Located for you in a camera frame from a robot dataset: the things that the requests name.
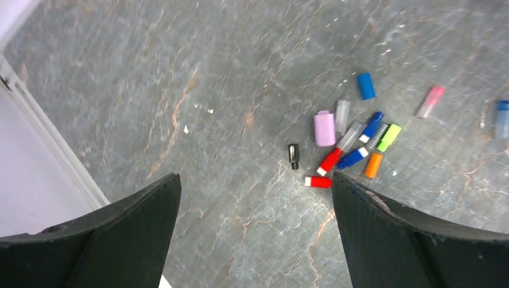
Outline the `purple highlighter cap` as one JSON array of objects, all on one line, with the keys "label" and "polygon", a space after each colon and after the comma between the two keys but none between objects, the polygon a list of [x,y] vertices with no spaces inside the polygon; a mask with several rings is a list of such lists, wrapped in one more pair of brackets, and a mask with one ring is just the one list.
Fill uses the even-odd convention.
[{"label": "purple highlighter cap", "polygon": [[334,146],[336,143],[334,114],[321,110],[313,117],[315,143],[320,147]]}]

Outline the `checkered pen cap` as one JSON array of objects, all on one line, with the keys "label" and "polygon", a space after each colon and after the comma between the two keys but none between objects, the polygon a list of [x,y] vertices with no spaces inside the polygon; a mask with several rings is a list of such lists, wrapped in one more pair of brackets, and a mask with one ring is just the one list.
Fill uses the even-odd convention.
[{"label": "checkered pen cap", "polygon": [[390,125],[386,123],[382,123],[379,128],[376,130],[376,133],[369,139],[369,141],[366,143],[366,148],[371,151],[376,147],[376,145],[380,142],[381,138],[386,133],[388,127]]}]

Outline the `clear purple pen cap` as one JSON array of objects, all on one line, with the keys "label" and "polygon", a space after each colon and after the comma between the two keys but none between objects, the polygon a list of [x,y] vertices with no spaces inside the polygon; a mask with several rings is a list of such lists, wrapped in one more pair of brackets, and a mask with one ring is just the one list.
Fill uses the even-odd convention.
[{"label": "clear purple pen cap", "polygon": [[351,102],[338,100],[335,111],[335,128],[340,135],[345,135],[348,127],[348,118]]}]

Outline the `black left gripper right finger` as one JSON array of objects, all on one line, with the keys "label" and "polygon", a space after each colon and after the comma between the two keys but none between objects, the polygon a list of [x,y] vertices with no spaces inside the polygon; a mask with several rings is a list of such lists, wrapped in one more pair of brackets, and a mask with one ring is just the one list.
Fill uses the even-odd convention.
[{"label": "black left gripper right finger", "polygon": [[508,235],[423,213],[340,172],[332,181],[354,287],[508,286]]}]

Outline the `thick blue marker cap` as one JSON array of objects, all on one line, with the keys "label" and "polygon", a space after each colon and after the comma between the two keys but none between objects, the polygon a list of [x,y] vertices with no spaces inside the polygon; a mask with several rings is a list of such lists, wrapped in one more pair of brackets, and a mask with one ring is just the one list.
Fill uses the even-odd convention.
[{"label": "thick blue marker cap", "polygon": [[370,73],[357,75],[358,89],[363,100],[369,100],[376,97],[375,89]]}]

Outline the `green marker cap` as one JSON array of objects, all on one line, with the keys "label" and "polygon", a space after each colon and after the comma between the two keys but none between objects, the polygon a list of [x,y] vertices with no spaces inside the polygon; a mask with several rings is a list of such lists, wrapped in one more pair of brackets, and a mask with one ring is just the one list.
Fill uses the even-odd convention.
[{"label": "green marker cap", "polygon": [[400,134],[402,127],[397,124],[391,124],[386,130],[385,134],[380,139],[380,142],[377,146],[377,150],[381,152],[385,152],[396,140],[397,136]]}]

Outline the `black marker cap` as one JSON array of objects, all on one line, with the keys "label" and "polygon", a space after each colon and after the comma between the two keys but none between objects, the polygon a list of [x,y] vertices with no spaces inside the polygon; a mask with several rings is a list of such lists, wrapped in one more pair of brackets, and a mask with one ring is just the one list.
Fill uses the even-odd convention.
[{"label": "black marker cap", "polygon": [[298,170],[300,161],[298,144],[292,143],[288,145],[288,155],[292,170]]}]

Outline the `orange marker cap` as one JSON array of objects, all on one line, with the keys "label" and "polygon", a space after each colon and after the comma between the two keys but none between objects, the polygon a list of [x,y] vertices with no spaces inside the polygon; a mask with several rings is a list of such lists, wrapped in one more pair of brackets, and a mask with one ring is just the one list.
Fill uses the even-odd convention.
[{"label": "orange marker cap", "polygon": [[383,159],[383,155],[380,153],[371,153],[370,159],[367,163],[364,175],[368,178],[375,178],[378,174],[379,166]]}]

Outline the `pink gel pen cap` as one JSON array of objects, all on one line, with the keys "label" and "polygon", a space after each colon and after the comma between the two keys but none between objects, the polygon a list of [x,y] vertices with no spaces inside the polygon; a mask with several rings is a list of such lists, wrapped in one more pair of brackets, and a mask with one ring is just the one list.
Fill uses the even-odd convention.
[{"label": "pink gel pen cap", "polygon": [[433,86],[430,88],[421,106],[418,108],[415,116],[420,119],[429,117],[434,107],[445,94],[445,88],[441,86]]}]

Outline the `clear blue pen cap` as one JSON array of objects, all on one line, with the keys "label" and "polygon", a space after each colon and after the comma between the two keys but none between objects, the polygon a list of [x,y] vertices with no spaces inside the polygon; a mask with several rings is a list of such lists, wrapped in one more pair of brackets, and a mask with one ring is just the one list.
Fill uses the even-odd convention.
[{"label": "clear blue pen cap", "polygon": [[494,135],[496,139],[508,139],[508,100],[496,102]]}]

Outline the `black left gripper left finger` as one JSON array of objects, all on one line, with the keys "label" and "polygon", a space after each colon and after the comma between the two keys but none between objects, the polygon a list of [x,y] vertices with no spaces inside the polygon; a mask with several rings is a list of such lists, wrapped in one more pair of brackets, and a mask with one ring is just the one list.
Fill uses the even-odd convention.
[{"label": "black left gripper left finger", "polygon": [[158,287],[181,192],[170,173],[89,214],[1,238],[1,286]]}]

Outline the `red marker cap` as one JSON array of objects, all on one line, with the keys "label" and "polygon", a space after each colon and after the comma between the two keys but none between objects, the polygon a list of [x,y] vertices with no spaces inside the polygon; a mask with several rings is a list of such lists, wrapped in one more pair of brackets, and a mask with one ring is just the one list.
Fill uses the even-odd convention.
[{"label": "red marker cap", "polygon": [[339,161],[343,150],[341,148],[334,148],[320,163],[316,172],[320,176],[325,176]]},{"label": "red marker cap", "polygon": [[332,180],[324,176],[306,176],[304,185],[313,188],[331,188]]}]

